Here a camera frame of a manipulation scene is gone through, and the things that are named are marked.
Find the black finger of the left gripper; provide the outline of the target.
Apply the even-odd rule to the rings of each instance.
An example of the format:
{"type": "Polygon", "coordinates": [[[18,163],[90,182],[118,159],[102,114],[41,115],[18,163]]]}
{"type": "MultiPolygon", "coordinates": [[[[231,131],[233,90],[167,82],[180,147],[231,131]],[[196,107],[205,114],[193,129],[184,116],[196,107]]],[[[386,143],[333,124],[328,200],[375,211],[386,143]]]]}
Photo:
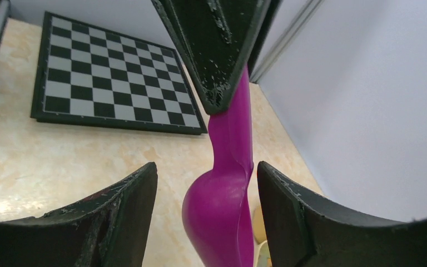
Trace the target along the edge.
{"type": "Polygon", "coordinates": [[[153,1],[208,115],[226,111],[252,71],[281,1],[153,1]]]}

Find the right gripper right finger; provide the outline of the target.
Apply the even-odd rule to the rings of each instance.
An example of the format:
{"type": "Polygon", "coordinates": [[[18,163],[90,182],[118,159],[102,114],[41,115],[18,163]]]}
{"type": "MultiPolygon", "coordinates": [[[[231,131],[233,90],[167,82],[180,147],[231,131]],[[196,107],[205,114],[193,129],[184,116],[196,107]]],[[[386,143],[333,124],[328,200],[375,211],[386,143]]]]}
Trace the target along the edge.
{"type": "Polygon", "coordinates": [[[257,166],[273,266],[427,266],[427,219],[401,222],[333,202],[257,166]]]}

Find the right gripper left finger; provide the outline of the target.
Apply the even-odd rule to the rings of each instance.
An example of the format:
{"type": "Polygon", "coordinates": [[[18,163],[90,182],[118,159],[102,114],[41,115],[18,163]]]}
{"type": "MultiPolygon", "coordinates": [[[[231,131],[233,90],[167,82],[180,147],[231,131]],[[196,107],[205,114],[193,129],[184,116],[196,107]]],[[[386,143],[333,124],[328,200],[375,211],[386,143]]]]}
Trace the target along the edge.
{"type": "Polygon", "coordinates": [[[41,217],[0,221],[0,266],[141,266],[157,182],[148,162],[41,217]]]}

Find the purple plastic scoop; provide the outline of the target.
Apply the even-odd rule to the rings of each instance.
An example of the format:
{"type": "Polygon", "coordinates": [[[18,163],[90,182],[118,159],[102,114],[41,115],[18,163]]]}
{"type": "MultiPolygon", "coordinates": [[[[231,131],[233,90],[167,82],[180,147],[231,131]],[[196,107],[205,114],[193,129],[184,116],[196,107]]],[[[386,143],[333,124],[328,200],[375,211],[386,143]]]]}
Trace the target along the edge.
{"type": "Polygon", "coordinates": [[[185,195],[185,232],[204,266],[253,266],[247,189],[254,163],[247,68],[229,109],[210,117],[208,135],[213,167],[197,178],[185,195]]]}

